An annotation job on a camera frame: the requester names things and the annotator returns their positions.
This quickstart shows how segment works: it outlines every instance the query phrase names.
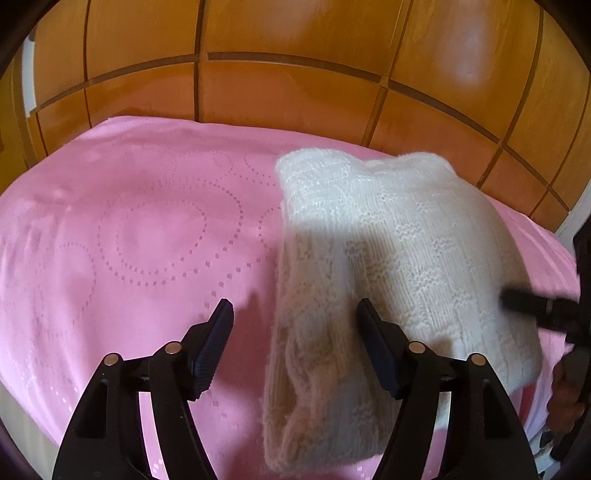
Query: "pink bedspread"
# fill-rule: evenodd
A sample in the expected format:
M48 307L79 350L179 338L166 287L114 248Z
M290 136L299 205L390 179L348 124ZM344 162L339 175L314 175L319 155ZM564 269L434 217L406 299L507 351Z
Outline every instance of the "pink bedspread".
M55 442L105 354L151 355L227 298L235 327L211 389L191 410L220 480L277 477L264 465L261 437L281 239L274 164L312 146L384 156L293 132L121 117L49 156L0 197L0 380ZM574 261L556 238L494 204L534 286L577 296ZM544 423L550 372L564 351L562 336L540 337L546 363L525 421L529 435ZM142 416L152 472L165 478L143 396ZM425 478L437 473L442 441L438 432ZM370 478L378 462L306 479Z

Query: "human hand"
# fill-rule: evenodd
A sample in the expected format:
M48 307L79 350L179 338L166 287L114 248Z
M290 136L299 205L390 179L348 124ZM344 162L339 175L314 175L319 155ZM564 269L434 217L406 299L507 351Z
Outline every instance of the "human hand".
M578 402L579 392L566 378L562 361L554 367L552 377L552 397L548 402L546 425L554 433L569 433L583 415L585 405Z

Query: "wood paneling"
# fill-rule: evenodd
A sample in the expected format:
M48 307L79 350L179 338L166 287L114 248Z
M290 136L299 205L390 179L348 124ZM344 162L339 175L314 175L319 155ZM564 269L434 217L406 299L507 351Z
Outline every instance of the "wood paneling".
M568 214L560 202L551 193L547 193L538 208L531 214L531 219L538 225L555 232Z
M49 155L90 128L84 90L42 108L37 115Z
M199 66L202 122L279 128L361 142L378 86L341 73L271 63Z
M138 115L194 120L194 64L180 63L128 73L86 89L90 122Z
M486 170L496 145L429 105L388 92L370 148L391 155L429 151L446 158L472 184Z
M548 182L573 140L588 83L583 60L555 20L544 13L540 59L508 144Z
M15 61L0 79L0 193L27 170L25 150L14 111Z
M501 152L481 190L518 212L529 215L545 187L507 152Z
M415 0L392 79L502 138L527 81L539 19L529 0Z
M41 160L47 157L45 145L43 144L43 138L41 137L41 129L39 127L39 119L36 113L32 113L27 118L27 129L33 145L33 152L35 154L34 163L39 163Z
M591 103L587 103L581 128L562 170L554 181L553 188L563 202L572 209L589 179L591 179Z
M193 54L198 14L199 0L92 0L86 43L88 77Z
M205 51L261 51L389 75L401 0L210 0Z
M37 104L84 82L84 25L89 0L60 0L35 31Z

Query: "white wall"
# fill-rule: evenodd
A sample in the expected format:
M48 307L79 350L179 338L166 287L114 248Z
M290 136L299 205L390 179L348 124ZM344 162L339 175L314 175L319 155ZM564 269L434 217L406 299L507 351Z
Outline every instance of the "white wall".
M566 220L560 225L556 232L560 243L574 255L573 237L584 224L585 220L591 214L591 181L587 184L583 194L579 198L577 205L566 217Z
M31 110L37 106L33 79L33 57L35 55L35 42L25 39L22 44L22 99L25 106L25 115L29 116Z

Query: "white knitted sweater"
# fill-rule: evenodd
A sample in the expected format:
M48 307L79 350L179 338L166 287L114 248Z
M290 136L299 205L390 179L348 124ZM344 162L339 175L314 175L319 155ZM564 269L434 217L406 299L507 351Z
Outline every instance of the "white knitted sweater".
M508 392L534 382L533 321L499 308L529 285L494 207L436 155L361 161L300 150L277 164L285 195L277 310L265 379L269 467L302 473L384 451L398 402L379 386L355 325L368 297L439 355L484 354ZM444 427L442 397L437 427Z

